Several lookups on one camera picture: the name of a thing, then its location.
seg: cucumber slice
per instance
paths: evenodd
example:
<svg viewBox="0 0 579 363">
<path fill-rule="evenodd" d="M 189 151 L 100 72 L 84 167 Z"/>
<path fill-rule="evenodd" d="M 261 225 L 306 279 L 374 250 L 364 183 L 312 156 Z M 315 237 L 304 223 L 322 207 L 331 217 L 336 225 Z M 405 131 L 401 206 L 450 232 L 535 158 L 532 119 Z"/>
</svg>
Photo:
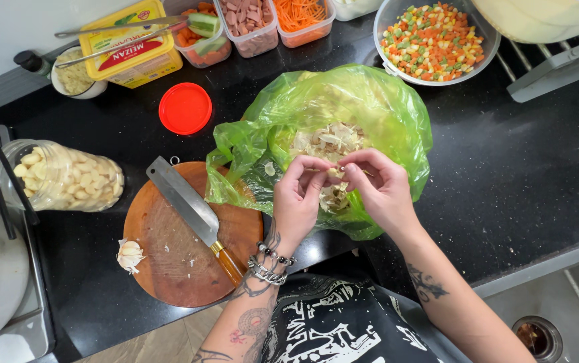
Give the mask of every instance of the cucumber slice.
<svg viewBox="0 0 579 363">
<path fill-rule="evenodd" d="M 189 29 L 203 37 L 213 37 L 220 30 L 220 19 L 217 16 L 207 15 L 204 13 L 188 14 Z"/>
<path fill-rule="evenodd" d="M 209 52 L 213 52 L 220 49 L 221 46 L 223 46 L 227 42 L 227 38 L 225 37 L 220 37 L 211 43 L 209 43 L 207 40 L 209 39 L 202 38 L 197 41 L 197 43 L 201 44 L 195 49 L 195 52 L 201 57 Z"/>
</svg>

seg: wall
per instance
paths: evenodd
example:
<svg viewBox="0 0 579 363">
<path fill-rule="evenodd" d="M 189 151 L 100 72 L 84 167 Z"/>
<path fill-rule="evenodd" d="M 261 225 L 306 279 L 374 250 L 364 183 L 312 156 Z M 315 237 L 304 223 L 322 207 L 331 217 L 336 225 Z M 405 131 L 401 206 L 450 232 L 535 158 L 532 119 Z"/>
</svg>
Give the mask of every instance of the wall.
<svg viewBox="0 0 579 363">
<path fill-rule="evenodd" d="M 76 39 L 54 33 L 76 29 L 138 0 L 0 0 L 0 75 L 18 67 L 22 50 L 44 54 Z"/>
</svg>

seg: black countertop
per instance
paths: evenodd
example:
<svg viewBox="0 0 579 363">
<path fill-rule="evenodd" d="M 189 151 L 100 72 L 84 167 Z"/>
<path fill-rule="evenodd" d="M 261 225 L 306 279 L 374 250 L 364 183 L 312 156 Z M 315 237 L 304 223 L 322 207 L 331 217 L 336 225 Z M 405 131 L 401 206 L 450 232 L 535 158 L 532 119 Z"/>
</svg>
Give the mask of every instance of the black countertop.
<svg viewBox="0 0 579 363">
<path fill-rule="evenodd" d="M 158 156 L 205 160 L 218 123 L 235 121 L 280 73 L 325 71 L 346 63 L 381 66 L 371 38 L 374 13 L 342 23 L 308 45 L 251 59 L 234 50 L 206 69 L 181 70 L 130 90 L 109 85 L 91 100 L 45 87 L 0 108 L 0 123 L 17 138 L 49 139 L 117 161 L 126 190 L 97 213 L 42 211 L 36 228 L 55 324 L 54 352 L 40 362 L 71 362 L 188 315 L 150 297 L 116 260 L 124 217 L 146 167 Z M 160 123 L 161 96 L 180 82 L 212 98 L 208 125 L 177 136 Z M 430 113 L 431 175 L 416 203 L 423 225 L 469 283 L 506 273 L 579 243 L 579 81 L 524 104 L 505 87 L 497 61 L 452 87 L 415 87 Z M 311 246 L 324 256 L 361 244 L 380 282 L 410 294 L 400 253 L 388 237 L 352 243 L 321 231 Z"/>
</svg>

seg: bracelet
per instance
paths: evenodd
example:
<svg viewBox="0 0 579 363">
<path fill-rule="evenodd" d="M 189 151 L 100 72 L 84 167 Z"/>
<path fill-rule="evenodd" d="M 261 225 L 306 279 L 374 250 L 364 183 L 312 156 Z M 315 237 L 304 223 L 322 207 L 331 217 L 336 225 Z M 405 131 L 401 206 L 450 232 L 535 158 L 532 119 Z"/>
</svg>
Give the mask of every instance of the bracelet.
<svg viewBox="0 0 579 363">
<path fill-rule="evenodd" d="M 252 272 L 256 277 L 265 280 L 272 285 L 283 285 L 287 280 L 287 271 L 283 271 L 281 274 L 273 273 L 259 264 L 258 260 L 256 260 L 256 256 L 250 256 L 250 259 L 247 261 L 247 266 L 252 269 Z"/>
<path fill-rule="evenodd" d="M 256 242 L 256 246 L 258 247 L 258 250 L 260 252 L 263 252 L 264 254 L 267 254 L 269 257 L 271 257 L 272 259 L 276 259 L 278 260 L 278 262 L 280 264 L 283 264 L 285 266 L 292 266 L 294 265 L 294 263 L 296 262 L 296 259 L 294 258 L 294 256 L 290 257 L 290 258 L 286 258 L 286 257 L 282 257 L 282 256 L 278 256 L 278 254 L 276 253 L 276 251 L 272 251 L 269 247 L 267 247 L 267 245 L 265 245 L 265 243 L 263 243 L 262 241 L 258 241 Z"/>
</svg>

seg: stove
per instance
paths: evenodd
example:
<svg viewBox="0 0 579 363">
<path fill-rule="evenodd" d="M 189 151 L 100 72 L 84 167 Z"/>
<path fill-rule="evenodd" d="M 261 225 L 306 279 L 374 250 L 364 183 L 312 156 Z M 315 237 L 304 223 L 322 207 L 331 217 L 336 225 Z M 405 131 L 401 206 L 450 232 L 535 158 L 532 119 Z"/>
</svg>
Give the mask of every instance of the stove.
<svg viewBox="0 0 579 363">
<path fill-rule="evenodd" d="M 0 125 L 0 145 L 8 142 L 10 130 Z M 10 207 L 9 211 L 28 248 L 30 276 L 19 309 L 0 331 L 0 363 L 26 363 L 52 351 L 55 339 L 35 235 L 23 210 Z"/>
</svg>

